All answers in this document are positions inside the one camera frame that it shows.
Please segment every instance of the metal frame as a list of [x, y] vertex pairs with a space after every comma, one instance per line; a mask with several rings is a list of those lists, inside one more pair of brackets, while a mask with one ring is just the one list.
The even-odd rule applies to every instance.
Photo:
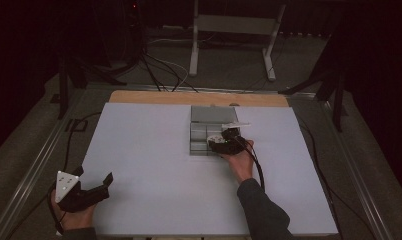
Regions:
[[270, 42], [266, 48], [262, 49], [264, 66], [267, 77], [270, 81], [276, 80], [273, 69], [271, 54], [275, 45], [276, 37], [279, 32], [280, 23], [285, 12], [286, 5], [281, 5], [276, 19], [272, 18], [248, 18], [231, 16], [213, 16], [198, 13], [198, 0], [194, 2], [194, 27], [192, 38], [191, 62], [189, 65], [189, 75], [196, 76], [198, 71], [198, 31], [212, 32], [232, 32], [270, 35]]

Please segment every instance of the sleeve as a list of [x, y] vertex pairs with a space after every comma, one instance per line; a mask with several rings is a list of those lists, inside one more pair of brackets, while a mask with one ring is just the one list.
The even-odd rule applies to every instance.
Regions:
[[96, 240], [95, 228], [81, 228], [64, 231], [63, 240]]
[[243, 181], [237, 195], [253, 240], [294, 239], [288, 231], [289, 216], [269, 199], [255, 179]]

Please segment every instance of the white tabletop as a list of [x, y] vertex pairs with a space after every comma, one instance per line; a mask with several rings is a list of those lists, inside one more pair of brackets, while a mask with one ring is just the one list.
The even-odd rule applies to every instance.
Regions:
[[[83, 163], [83, 189], [112, 172], [99, 203], [99, 234], [248, 235], [227, 163], [190, 156], [190, 105], [107, 103]], [[255, 141], [266, 193], [290, 216], [293, 234], [337, 233], [313, 162], [289, 107], [236, 107], [243, 137]]]

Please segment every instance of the gray floor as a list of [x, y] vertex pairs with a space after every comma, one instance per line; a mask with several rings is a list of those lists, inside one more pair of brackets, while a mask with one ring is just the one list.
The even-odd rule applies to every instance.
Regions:
[[[266, 79], [266, 71], [260, 53], [261, 44], [267, 42], [243, 45], [238, 48], [201, 49], [198, 75], [188, 77], [186, 81], [196, 89], [215, 89], [235, 93], [255, 92], [270, 93], [285, 89], [304, 81], [309, 76], [319, 57], [325, 40], [319, 38], [291, 37], [278, 38], [272, 54], [277, 75], [276, 82]], [[191, 45], [188, 41], [161, 41], [148, 45], [150, 55], [179, 64], [188, 69]], [[185, 70], [171, 65], [182, 78]], [[166, 86], [175, 84], [175, 77], [155, 69], [153, 73]], [[129, 89], [155, 89], [149, 74], [140, 64], [132, 71], [119, 77], [119, 80], [129, 83]], [[314, 93], [317, 85], [311, 86], [304, 93]], [[44, 156], [46, 165], [41, 166], [36, 184], [23, 193], [27, 201], [19, 206], [17, 219], [31, 209], [41, 199], [48, 186], [55, 179], [56, 171], [64, 163], [69, 133], [64, 127], [69, 119], [82, 118], [88, 114], [101, 111], [109, 95], [117, 89], [105, 83], [92, 82], [86, 90], [76, 90], [73, 94], [72, 108], [64, 121], [57, 120], [59, 106], [51, 104], [53, 94], [58, 93], [58, 77], [46, 84], [46, 94], [32, 109], [20, 126], [11, 134], [0, 148], [0, 219], [8, 207], [20, 181], [26, 175], [35, 159]], [[329, 112], [326, 103], [317, 102], [310, 98], [311, 94], [297, 95], [289, 98], [290, 105], [299, 116], [300, 124], [307, 126], [312, 135], [318, 152], [319, 167], [334, 192], [347, 203], [359, 216], [350, 210], [334, 194], [333, 202], [336, 217], [341, 226], [344, 239], [374, 239], [363, 219], [375, 226], [375, 222], [383, 222], [384, 231], [376, 239], [402, 239], [402, 190], [397, 184], [379, 146], [361, 118], [349, 93], [345, 93], [342, 117], [343, 133], [336, 133], [329, 125]], [[88, 129], [85, 132], [73, 134], [70, 148], [69, 169], [78, 166], [89, 146], [92, 134], [96, 128], [98, 116], [88, 119]], [[61, 129], [58, 141], [52, 146], [44, 146], [52, 139], [53, 129]], [[313, 154], [313, 141], [306, 131], [303, 131], [309, 150]], [[360, 173], [360, 179], [353, 172]], [[359, 188], [364, 183], [366, 189]], [[364, 202], [364, 197], [371, 202]], [[370, 212], [365, 207], [375, 207], [380, 214], [368, 216]], [[12, 239], [56, 239], [53, 221], [46, 204], [38, 207], [33, 214], [21, 225]], [[327, 237], [300, 237], [302, 239], [341, 239], [341, 235]]]

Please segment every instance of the wire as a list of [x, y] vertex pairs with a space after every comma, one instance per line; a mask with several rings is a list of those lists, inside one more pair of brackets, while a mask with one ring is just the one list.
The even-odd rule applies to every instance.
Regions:
[[154, 84], [155, 84], [155, 86], [157, 87], [158, 91], [161, 92], [161, 88], [160, 88], [160, 85], [161, 85], [161, 86], [163, 87], [163, 89], [168, 92], [169, 90], [167, 90], [167, 88], [164, 86], [164, 84], [161, 83], [160, 81], [158, 81], [158, 79], [157, 79], [157, 78], [154, 76], [154, 74], [152, 73], [152, 71], [151, 71], [151, 69], [149, 68], [148, 62], [146, 61], [144, 55], [141, 55], [141, 60], [142, 60], [142, 62], [145, 64], [145, 67], [146, 67], [146, 69], [147, 69], [149, 75], [151, 76], [151, 80], [154, 82]]
[[[65, 162], [64, 162], [64, 166], [63, 166], [63, 172], [66, 171], [67, 169], [67, 164], [69, 161], [69, 153], [70, 153], [70, 142], [71, 142], [71, 137], [73, 135], [73, 132], [76, 130], [76, 127], [83, 121], [85, 121], [86, 119], [92, 117], [92, 116], [96, 116], [101, 114], [101, 112], [96, 112], [96, 113], [92, 113], [82, 119], [80, 119], [77, 123], [75, 123], [72, 128], [70, 129], [70, 134], [67, 140], [67, 150], [66, 150], [66, 156], [65, 156]], [[49, 188], [48, 194], [44, 197], [42, 197], [30, 210], [29, 212], [16, 224], [16, 226], [11, 230], [10, 234], [5, 238], [6, 240], [11, 239], [11, 237], [14, 235], [14, 233], [20, 228], [21, 225], [23, 225], [23, 223], [29, 218], [29, 216], [42, 204], [42, 202], [44, 202], [45, 200], [50, 200], [50, 196], [51, 196], [51, 191], [53, 190], [53, 186], [51, 186]]]
[[[238, 137], [236, 136], [234, 138], [236, 140], [236, 142], [238, 142], [239, 145], [241, 145], [244, 150], [250, 155], [250, 157], [253, 159], [255, 166], [257, 167], [257, 171], [258, 171], [258, 176], [260, 177], [260, 186], [263, 190], [266, 190], [266, 186], [264, 184], [264, 176], [263, 176], [263, 169], [261, 168], [260, 163], [258, 162], [258, 158], [257, 158], [257, 154], [255, 153], [254, 147], [253, 145], [251, 145], [251, 143], [249, 143], [247, 140], [245, 140], [242, 137]], [[249, 145], [252, 149], [252, 153], [251, 151], [247, 148], [247, 145]]]
[[[167, 70], [167, 69], [164, 69], [164, 68], [162, 68], [162, 67], [160, 67], [160, 66], [157, 66], [157, 65], [155, 65], [155, 64], [153, 64], [153, 63], [148, 62], [148, 65], [153, 66], [153, 67], [155, 67], [155, 68], [158, 68], [158, 69], [160, 69], [160, 70], [162, 70], [162, 71], [165, 71], [165, 72], [167, 72], [167, 73], [170, 73], [170, 74], [172, 74], [172, 75], [175, 75], [172, 71]], [[146, 68], [143, 68], [142, 66], [139, 66], [139, 67], [140, 67], [141, 69], [147, 71]], [[182, 82], [182, 84], [188, 85], [190, 88], [192, 88], [192, 90], [193, 90], [194, 92], [197, 92], [197, 93], [198, 93], [198, 90], [195, 89], [195, 88], [194, 88], [191, 84], [189, 84], [188, 82], [185, 81], [185, 82]]]
[[169, 65], [167, 65], [166, 63], [172, 64], [172, 65], [175, 65], [175, 66], [178, 66], [178, 67], [184, 69], [185, 72], [186, 72], [186, 77], [188, 76], [188, 71], [187, 71], [184, 67], [182, 67], [182, 66], [180, 66], [180, 65], [178, 65], [178, 64], [176, 64], [176, 63], [171, 63], [171, 62], [167, 62], [167, 61], [164, 61], [164, 60], [160, 60], [160, 59], [155, 58], [155, 57], [153, 57], [153, 56], [151, 56], [151, 55], [149, 55], [149, 54], [147, 54], [147, 53], [146, 53], [145, 55], [146, 55], [147, 57], [149, 57], [149, 58], [151, 58], [151, 59], [153, 59], [153, 60], [155, 60], [155, 61], [157, 61], [157, 62], [163, 64], [164, 66], [166, 66], [166, 67], [167, 67], [168, 69], [170, 69], [170, 71], [172, 71], [172, 72], [174, 73], [174, 75], [177, 77], [177, 83], [176, 83], [175, 87], [173, 88], [172, 92], [174, 92], [174, 91], [176, 90], [176, 88], [180, 85], [179, 83], [180, 83], [181, 81], [183, 82], [184, 80], [182, 80], [182, 79], [179, 77], [179, 75], [176, 73], [176, 71], [173, 70], [173, 68], [171, 68], [171, 67], [170, 67]]
[[349, 205], [348, 205], [331, 187], [330, 187], [330, 185], [329, 185], [328, 181], [326, 180], [325, 175], [323, 174], [323, 171], [322, 171], [322, 169], [320, 168], [320, 165], [319, 165], [319, 160], [318, 160], [319, 158], [318, 158], [318, 155], [317, 155], [316, 141], [315, 141], [315, 139], [314, 139], [314, 137], [313, 137], [313, 134], [311, 133], [310, 129], [308, 128], [306, 122], [305, 122], [299, 115], [296, 114], [296, 116], [297, 116], [297, 118], [300, 119], [300, 120], [302, 121], [302, 123], [304, 124], [304, 126], [300, 124], [300, 128], [307, 132], [307, 134], [310, 136], [310, 139], [311, 139], [311, 141], [312, 141], [312, 146], [313, 146], [313, 161], [314, 161], [314, 163], [315, 163], [315, 165], [316, 165], [316, 167], [317, 167], [317, 171], [318, 171], [318, 173], [319, 173], [319, 176], [320, 176], [320, 178], [322, 179], [323, 183], [325, 184], [326, 190], [328, 191], [328, 197], [329, 197], [329, 201], [330, 201], [330, 203], [331, 203], [330, 205], [331, 205], [332, 211], [333, 211], [334, 214], [335, 214], [335, 223], [336, 223], [336, 227], [337, 227], [337, 229], [338, 229], [338, 231], [339, 231], [339, 233], [340, 233], [340, 235], [341, 235], [341, 239], [344, 239], [344, 237], [343, 237], [343, 235], [342, 235], [341, 226], [340, 226], [340, 224], [339, 224], [338, 215], [337, 215], [337, 212], [336, 212], [336, 209], [335, 209], [335, 205], [334, 205], [334, 200], [333, 200], [333, 198], [332, 198], [332, 194], [335, 195], [351, 212], [354, 213], [354, 215], [356, 215], [356, 216], [359, 218], [359, 220], [366, 226], [367, 230], [370, 232], [370, 234], [372, 235], [373, 239], [376, 239], [376, 238], [375, 238], [375, 235], [373, 234], [373, 232], [372, 232], [372, 230], [370, 229], [370, 227], [369, 227], [369, 225], [367, 224], [367, 222], [366, 222], [352, 207], [350, 207], [350, 206], [349, 206]]

